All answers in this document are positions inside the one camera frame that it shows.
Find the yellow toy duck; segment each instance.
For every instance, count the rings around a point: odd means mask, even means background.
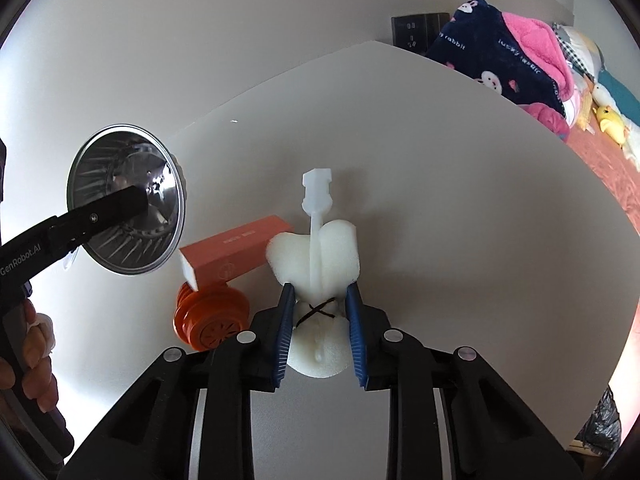
[[[622,117],[611,106],[601,106],[596,110],[596,118],[600,129],[622,147],[628,136]]]

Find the finger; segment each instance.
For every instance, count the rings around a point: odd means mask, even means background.
[[[14,370],[9,363],[0,357],[0,390],[13,388],[15,383]]]
[[[58,381],[55,375],[51,376],[49,388],[38,397],[38,406],[42,413],[48,413],[56,407],[58,403]]]
[[[35,323],[36,308],[33,306],[33,303],[31,303],[31,300],[24,300],[22,306],[24,307],[24,318],[27,320],[27,323]]]
[[[22,389],[27,399],[37,399],[49,389],[51,383],[51,358],[46,357],[22,378]]]
[[[44,355],[47,341],[39,326],[32,326],[24,338],[22,355],[29,368],[35,368]]]

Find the human hand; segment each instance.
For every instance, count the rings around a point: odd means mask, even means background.
[[[28,324],[36,321],[36,309],[30,300],[23,302],[24,317]],[[51,358],[43,357],[47,341],[39,326],[32,326],[22,345],[22,355],[30,368],[22,378],[22,389],[28,399],[36,399],[43,413],[50,412],[58,403],[58,382],[51,373]],[[15,384],[13,369],[0,357],[0,390]],[[0,413],[12,426],[21,426],[19,420],[0,396]]]

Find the black plastic bag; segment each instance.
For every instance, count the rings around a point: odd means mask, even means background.
[[[613,392],[607,387],[598,406],[575,439],[583,442],[594,453],[608,457],[620,447],[621,437],[620,414]]]

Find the white foam block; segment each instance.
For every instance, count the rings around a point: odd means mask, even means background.
[[[324,224],[320,246],[324,300],[344,298],[347,287],[360,275],[355,225],[346,220]],[[267,246],[267,261],[281,284],[291,283],[297,297],[309,301],[309,235],[276,235]]]
[[[360,275],[356,227],[346,220],[333,220],[320,229],[320,245],[322,296],[341,301]],[[267,246],[267,261],[281,284],[291,283],[296,289],[300,300],[294,316],[297,322],[309,310],[309,235],[276,235]],[[349,322],[337,305],[325,308],[335,318],[314,314],[294,328],[289,366],[306,376],[325,378],[350,365]]]
[[[296,306],[296,320],[309,311],[307,303]],[[308,377],[326,378],[351,365],[349,321],[314,314],[293,330],[287,364]]]

